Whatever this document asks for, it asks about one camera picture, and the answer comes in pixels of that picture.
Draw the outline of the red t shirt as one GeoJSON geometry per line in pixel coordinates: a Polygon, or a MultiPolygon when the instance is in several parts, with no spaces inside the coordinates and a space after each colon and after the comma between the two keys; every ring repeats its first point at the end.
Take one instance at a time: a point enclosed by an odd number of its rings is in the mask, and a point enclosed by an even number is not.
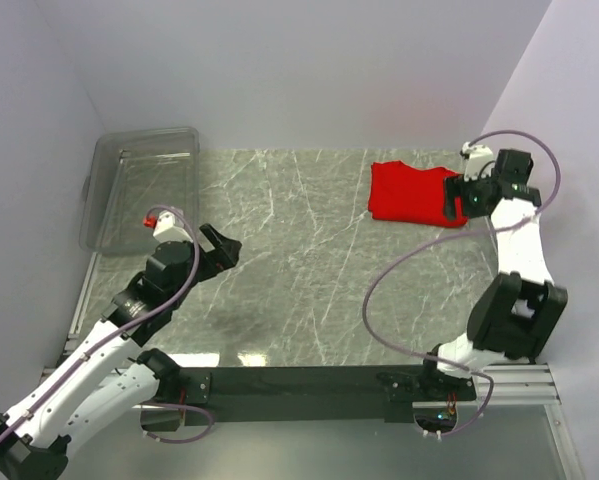
{"type": "Polygon", "coordinates": [[[456,201],[457,218],[444,215],[444,180],[458,176],[445,167],[417,169],[400,160],[371,165],[368,211],[374,220],[460,228],[468,218],[456,201]]]}

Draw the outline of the clear plastic bin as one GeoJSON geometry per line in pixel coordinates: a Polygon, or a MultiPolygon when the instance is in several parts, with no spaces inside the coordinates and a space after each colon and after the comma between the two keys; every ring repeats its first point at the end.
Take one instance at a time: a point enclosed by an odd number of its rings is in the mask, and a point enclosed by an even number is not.
{"type": "Polygon", "coordinates": [[[199,134],[192,127],[105,134],[83,187],[80,247],[111,256],[143,255],[156,244],[143,219],[160,204],[198,223],[199,134]]]}

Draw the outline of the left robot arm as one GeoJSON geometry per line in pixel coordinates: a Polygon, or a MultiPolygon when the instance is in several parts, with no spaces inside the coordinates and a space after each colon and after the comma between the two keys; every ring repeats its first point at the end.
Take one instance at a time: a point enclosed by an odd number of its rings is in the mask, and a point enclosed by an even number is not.
{"type": "Polygon", "coordinates": [[[138,404],[191,410],[181,368],[146,343],[198,283],[235,267],[242,244],[204,224],[209,251],[178,226],[157,226],[159,244],[113,297],[88,336],[32,393],[0,413],[0,472],[8,479],[56,479],[99,430],[138,404]]]}

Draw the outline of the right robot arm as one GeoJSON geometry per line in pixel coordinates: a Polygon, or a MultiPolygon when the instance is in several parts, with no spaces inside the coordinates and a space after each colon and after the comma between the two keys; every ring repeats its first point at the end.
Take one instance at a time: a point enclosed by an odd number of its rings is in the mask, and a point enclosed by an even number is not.
{"type": "Polygon", "coordinates": [[[463,174],[444,181],[444,214],[486,217],[495,231],[498,271],[476,302],[466,330],[436,346],[418,374],[423,395],[439,399],[471,372],[510,360],[535,360],[568,302],[548,271],[540,234],[540,191],[529,185],[528,152],[466,144],[463,174]]]}

